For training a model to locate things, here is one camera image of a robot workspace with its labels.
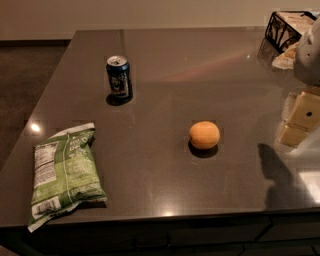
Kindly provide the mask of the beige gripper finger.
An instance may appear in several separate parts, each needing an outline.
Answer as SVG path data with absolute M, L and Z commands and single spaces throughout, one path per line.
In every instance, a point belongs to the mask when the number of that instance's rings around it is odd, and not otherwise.
M 308 132 L 285 124 L 280 131 L 279 142 L 283 145 L 296 148 L 307 136 Z
M 312 87 L 302 91 L 295 100 L 288 122 L 305 131 L 320 124 L 320 89 Z

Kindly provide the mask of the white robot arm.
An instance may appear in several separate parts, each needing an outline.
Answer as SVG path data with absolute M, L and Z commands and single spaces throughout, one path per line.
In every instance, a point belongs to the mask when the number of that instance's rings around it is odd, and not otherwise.
M 286 98 L 277 141 L 297 148 L 320 125 L 320 19 L 299 40 L 293 70 L 308 88 Z

